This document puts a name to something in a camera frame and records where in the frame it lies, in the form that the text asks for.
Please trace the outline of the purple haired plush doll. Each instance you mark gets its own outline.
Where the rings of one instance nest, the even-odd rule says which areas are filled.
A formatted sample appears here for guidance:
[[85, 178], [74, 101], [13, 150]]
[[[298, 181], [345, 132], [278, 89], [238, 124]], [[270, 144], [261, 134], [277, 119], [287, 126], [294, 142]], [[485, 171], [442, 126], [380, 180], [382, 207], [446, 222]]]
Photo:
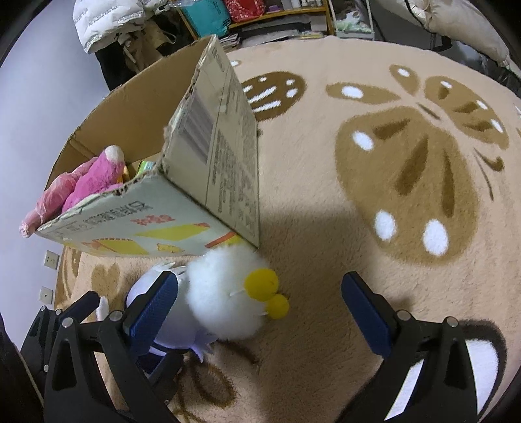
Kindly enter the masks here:
[[174, 301], [155, 339], [143, 354], [151, 353], [163, 357], [167, 352], [191, 350], [203, 362], [205, 354], [212, 353], [211, 344], [216, 341], [216, 336], [195, 318], [186, 301], [189, 278], [185, 266], [176, 266], [174, 263], [155, 264], [131, 287], [125, 297], [124, 308], [128, 308], [139, 295], [145, 294], [164, 272], [175, 276], [176, 287], [173, 291], [163, 291], [162, 296], [167, 302], [171, 298]]

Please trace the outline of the pink plastic roll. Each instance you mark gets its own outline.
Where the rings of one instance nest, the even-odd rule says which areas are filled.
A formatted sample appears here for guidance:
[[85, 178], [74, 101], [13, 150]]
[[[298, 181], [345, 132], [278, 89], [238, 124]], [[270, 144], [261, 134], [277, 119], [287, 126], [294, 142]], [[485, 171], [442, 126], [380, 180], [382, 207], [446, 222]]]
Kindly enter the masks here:
[[22, 237], [29, 238], [41, 225], [61, 213], [64, 202], [74, 191], [78, 179], [87, 173], [96, 160], [97, 157], [91, 158], [71, 173], [64, 172], [53, 180], [20, 223], [19, 232]]

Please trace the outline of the white fluffy pompom toy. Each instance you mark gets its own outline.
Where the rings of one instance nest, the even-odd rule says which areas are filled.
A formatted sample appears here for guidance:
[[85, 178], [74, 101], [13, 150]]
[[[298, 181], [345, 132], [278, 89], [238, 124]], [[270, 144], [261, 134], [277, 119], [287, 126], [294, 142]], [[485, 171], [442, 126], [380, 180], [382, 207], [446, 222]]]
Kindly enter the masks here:
[[268, 320], [288, 315], [290, 302], [268, 262], [245, 244], [223, 246], [186, 265], [187, 304], [219, 340], [253, 337]]

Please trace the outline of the green tissue pack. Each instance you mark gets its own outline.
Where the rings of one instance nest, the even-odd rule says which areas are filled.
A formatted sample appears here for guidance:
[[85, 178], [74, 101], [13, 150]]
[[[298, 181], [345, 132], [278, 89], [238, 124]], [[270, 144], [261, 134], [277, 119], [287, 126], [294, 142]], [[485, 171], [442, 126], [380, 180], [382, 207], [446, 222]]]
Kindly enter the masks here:
[[135, 177], [151, 171], [155, 167], [154, 160], [140, 160], [133, 163], [133, 175]]

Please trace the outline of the pink bear plush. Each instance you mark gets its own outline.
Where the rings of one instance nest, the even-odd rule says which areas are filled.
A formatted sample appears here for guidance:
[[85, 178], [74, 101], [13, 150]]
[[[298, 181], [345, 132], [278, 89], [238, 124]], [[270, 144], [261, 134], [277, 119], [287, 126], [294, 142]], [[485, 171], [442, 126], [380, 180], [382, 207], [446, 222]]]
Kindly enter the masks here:
[[64, 201], [62, 212], [68, 211], [90, 195], [118, 186], [123, 179], [124, 167], [123, 150], [116, 145], [105, 148], [78, 178], [73, 192]]

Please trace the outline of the cardboard box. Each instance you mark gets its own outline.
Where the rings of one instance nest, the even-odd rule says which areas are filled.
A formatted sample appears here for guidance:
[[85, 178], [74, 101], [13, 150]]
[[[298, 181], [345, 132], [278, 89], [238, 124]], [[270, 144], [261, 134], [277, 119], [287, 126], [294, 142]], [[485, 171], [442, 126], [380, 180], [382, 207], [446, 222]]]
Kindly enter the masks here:
[[[99, 256], [201, 255], [257, 244], [257, 122], [228, 56], [207, 36], [113, 90], [73, 132], [51, 174], [119, 146], [132, 174], [38, 228]], [[133, 163], [154, 160], [137, 177]]]

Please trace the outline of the beige patterned carpet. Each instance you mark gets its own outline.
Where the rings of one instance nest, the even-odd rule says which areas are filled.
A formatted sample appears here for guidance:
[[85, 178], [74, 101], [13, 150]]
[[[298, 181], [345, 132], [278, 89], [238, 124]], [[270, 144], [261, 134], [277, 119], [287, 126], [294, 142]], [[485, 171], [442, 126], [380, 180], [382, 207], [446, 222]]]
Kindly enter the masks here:
[[245, 244], [290, 302], [253, 337], [187, 350], [165, 404], [182, 422], [342, 422], [374, 354], [341, 293], [355, 271], [394, 310], [458, 320], [483, 421], [520, 370], [520, 100], [437, 53], [326, 37], [226, 53], [257, 122], [259, 242], [201, 255], [64, 245], [55, 303], [110, 309], [155, 264]]

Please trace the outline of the beige trousers hanging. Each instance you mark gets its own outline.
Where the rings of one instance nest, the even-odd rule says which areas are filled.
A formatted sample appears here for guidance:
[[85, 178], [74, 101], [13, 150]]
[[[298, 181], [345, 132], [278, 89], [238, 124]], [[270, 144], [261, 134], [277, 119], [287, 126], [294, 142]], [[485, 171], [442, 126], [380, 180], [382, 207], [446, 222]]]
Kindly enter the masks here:
[[126, 65], [134, 73], [140, 73], [176, 51], [176, 36], [170, 38], [152, 20], [139, 31], [119, 35], [118, 43], [123, 49]]

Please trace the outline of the white puffer jacket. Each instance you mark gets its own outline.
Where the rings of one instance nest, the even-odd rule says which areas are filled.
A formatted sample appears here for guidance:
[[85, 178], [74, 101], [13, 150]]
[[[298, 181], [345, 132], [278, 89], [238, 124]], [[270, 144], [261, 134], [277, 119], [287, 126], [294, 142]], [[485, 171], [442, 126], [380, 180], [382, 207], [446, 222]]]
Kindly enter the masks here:
[[152, 16], [172, 5], [167, 0], [79, 0], [72, 19], [84, 51], [93, 54], [122, 34], [141, 30]]

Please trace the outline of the teal bag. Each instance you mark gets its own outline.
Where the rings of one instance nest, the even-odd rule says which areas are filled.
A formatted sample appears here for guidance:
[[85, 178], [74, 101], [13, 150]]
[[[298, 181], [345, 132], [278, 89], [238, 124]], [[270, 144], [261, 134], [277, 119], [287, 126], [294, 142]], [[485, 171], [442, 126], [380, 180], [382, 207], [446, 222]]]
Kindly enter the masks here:
[[231, 17], [222, 0], [201, 0], [180, 9], [199, 37], [215, 34], [222, 37], [228, 33]]

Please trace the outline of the wooden shelf unit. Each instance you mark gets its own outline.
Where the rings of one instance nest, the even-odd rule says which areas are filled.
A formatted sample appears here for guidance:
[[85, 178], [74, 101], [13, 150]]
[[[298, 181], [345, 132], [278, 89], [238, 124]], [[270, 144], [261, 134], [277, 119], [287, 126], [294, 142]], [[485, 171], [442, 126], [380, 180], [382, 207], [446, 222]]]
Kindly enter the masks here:
[[[231, 19], [228, 33], [222, 37], [216, 35], [223, 47], [235, 49], [291, 38], [320, 38], [334, 33], [328, 1], [264, 2], [266, 9], [261, 17], [242, 23], [234, 23]], [[177, 14], [189, 34], [195, 40], [199, 39], [180, 9]]]

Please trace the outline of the red patterned bag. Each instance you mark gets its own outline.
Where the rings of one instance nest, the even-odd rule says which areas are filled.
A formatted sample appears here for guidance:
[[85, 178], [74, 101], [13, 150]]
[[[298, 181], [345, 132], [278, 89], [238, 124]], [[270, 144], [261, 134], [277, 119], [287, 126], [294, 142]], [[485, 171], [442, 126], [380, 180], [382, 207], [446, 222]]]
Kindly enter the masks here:
[[223, 2], [234, 23], [255, 20], [261, 17], [266, 9], [263, 0], [224, 0]]

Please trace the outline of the white reclining chair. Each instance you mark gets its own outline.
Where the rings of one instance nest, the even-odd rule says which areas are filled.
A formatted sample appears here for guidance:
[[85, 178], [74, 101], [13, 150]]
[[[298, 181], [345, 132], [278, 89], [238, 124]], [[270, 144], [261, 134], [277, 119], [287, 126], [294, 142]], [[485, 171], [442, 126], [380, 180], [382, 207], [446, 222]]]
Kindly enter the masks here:
[[499, 32], [470, 1], [381, 0], [379, 4], [431, 33], [447, 36], [474, 48], [501, 67], [514, 64]]

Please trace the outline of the white trolley cart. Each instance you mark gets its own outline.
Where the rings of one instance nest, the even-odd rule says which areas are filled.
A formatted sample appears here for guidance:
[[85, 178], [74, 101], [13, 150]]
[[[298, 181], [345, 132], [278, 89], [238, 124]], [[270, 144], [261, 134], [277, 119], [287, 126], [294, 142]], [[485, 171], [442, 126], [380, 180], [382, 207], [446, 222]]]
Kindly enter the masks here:
[[375, 40], [370, 1], [328, 1], [334, 35], [342, 39]]

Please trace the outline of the wall socket upper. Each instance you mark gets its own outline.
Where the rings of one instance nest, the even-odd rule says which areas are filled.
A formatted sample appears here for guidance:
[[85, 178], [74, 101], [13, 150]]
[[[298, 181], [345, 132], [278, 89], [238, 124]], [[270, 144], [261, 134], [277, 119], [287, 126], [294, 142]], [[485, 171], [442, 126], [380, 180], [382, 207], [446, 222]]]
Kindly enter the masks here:
[[47, 250], [43, 259], [43, 265], [45, 267], [50, 268], [51, 270], [56, 270], [58, 268], [60, 262], [60, 255], [55, 252]]

